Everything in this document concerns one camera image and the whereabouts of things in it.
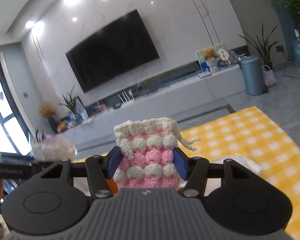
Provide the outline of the white ball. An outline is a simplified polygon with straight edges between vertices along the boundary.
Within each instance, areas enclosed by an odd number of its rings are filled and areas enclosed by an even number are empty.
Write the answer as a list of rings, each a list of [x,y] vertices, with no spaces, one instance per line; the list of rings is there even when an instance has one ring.
[[[75,160],[77,150],[75,145],[57,134],[45,135],[36,130],[31,145],[31,154],[42,163],[54,162],[61,159]]]

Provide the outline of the white round cloth pad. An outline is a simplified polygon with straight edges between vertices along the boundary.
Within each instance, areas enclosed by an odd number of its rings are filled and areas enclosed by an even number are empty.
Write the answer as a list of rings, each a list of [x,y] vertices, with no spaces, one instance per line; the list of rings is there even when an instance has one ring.
[[[262,173],[262,168],[261,168],[261,166],[259,164],[257,164],[256,162],[254,162],[253,160],[251,160],[251,159],[249,159],[247,157],[243,157],[243,156],[238,155],[238,154],[235,154],[235,155],[225,155],[223,157],[219,157],[217,159],[214,159],[212,161],[212,163],[214,163],[214,164],[222,164],[224,162],[224,160],[226,160],[226,159],[232,159],[232,160],[236,161],[237,163],[239,163],[240,165],[244,166],[248,170],[252,171],[256,175],[260,175]]]

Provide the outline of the pink white crochet pouch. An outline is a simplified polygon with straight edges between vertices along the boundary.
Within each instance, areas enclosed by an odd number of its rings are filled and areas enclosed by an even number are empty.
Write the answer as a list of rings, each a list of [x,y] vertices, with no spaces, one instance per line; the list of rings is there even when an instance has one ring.
[[[178,143],[190,151],[199,138],[186,140],[172,118],[128,120],[114,127],[121,161],[113,180],[120,188],[179,188],[180,176],[174,165]]]

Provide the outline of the white marble tv console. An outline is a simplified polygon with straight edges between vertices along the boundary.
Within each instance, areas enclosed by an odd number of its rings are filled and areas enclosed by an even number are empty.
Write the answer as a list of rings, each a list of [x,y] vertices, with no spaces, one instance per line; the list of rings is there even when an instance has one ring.
[[[127,120],[170,117],[185,121],[224,106],[226,97],[245,89],[242,71],[236,64],[202,79],[190,77],[119,109],[97,114],[89,124],[69,129],[62,136],[83,151],[114,142],[114,126]]]

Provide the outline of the green plant in glass vase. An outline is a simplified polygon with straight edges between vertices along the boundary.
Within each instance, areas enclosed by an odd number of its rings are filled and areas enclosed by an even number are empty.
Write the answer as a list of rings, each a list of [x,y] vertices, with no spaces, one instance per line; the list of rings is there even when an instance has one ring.
[[[72,86],[70,92],[67,92],[66,95],[62,94],[63,102],[59,101],[59,105],[65,106],[67,109],[69,109],[76,120],[76,125],[79,125],[82,123],[83,119],[77,111],[77,97],[73,96],[74,88],[75,85]]]

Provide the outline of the yellow checkered tablecloth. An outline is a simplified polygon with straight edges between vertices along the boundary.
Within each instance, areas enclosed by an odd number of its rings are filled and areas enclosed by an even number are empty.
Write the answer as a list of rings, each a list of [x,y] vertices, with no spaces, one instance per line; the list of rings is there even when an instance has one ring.
[[[190,151],[178,143],[189,157],[213,161],[225,155],[247,157],[262,168],[261,176],[285,193],[293,213],[286,228],[294,239],[300,239],[300,148],[272,119],[257,107],[250,107],[207,124],[180,131],[188,141],[199,138]],[[117,183],[108,180],[113,193]]]

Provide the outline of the dark vase dried flowers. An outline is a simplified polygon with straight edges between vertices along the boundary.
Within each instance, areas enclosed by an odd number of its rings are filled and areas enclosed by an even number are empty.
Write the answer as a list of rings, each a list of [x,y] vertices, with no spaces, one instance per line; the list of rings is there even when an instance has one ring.
[[[57,134],[57,126],[58,123],[55,120],[54,116],[56,114],[55,110],[50,107],[47,103],[42,103],[38,108],[38,114],[41,118],[44,118],[48,121],[48,124],[50,125],[52,131]]]

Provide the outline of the white wifi router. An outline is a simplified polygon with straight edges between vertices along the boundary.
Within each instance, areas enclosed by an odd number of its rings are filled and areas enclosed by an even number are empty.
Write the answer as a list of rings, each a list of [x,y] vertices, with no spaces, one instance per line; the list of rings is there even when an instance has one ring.
[[[121,100],[121,108],[128,107],[135,103],[135,97],[130,88],[118,92],[117,96]]]

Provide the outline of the pink woven basket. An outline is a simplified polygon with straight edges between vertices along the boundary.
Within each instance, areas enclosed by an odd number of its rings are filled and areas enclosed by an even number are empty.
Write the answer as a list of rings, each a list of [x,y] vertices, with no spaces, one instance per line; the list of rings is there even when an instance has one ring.
[[[267,87],[273,87],[277,84],[277,79],[273,73],[273,70],[268,65],[262,66],[262,73],[265,85]]]

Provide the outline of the teddy bear figurine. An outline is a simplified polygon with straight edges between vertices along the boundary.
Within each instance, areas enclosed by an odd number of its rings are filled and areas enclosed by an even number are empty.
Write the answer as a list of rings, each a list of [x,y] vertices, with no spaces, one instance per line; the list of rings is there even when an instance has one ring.
[[[203,51],[203,53],[206,61],[212,61],[215,59],[215,51],[213,48],[207,48]]]

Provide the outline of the grey blue trash bin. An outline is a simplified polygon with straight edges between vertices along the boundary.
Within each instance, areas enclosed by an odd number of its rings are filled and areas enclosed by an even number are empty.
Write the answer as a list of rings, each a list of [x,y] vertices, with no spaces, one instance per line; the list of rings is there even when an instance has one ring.
[[[260,57],[243,57],[240,61],[240,66],[247,94],[251,96],[261,95],[264,92],[265,83],[261,70]]]

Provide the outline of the potted snake plant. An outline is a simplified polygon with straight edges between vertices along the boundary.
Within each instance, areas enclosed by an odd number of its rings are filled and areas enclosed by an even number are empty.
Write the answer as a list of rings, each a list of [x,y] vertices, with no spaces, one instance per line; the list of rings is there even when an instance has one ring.
[[[239,35],[243,38],[248,44],[252,45],[256,50],[254,54],[258,55],[263,61],[264,65],[267,65],[271,70],[273,69],[273,62],[271,59],[271,49],[279,43],[279,41],[271,42],[271,36],[274,31],[277,29],[277,25],[269,32],[268,35],[265,35],[264,24],[261,24],[261,38],[255,35],[255,38],[250,36],[248,33],[244,32],[243,35]]]

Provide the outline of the blue water jug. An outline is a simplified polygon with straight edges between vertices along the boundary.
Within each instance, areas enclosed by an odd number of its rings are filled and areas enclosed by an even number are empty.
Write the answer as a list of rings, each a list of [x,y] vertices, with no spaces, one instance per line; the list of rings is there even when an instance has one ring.
[[[293,52],[296,65],[300,67],[300,34],[298,29],[294,30],[296,40],[293,42]]]

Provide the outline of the black wall television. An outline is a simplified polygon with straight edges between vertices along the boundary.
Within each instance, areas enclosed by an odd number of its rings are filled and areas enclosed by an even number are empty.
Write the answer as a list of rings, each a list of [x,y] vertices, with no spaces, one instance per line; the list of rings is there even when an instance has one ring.
[[[83,92],[160,57],[136,9],[93,33],[65,55]]]

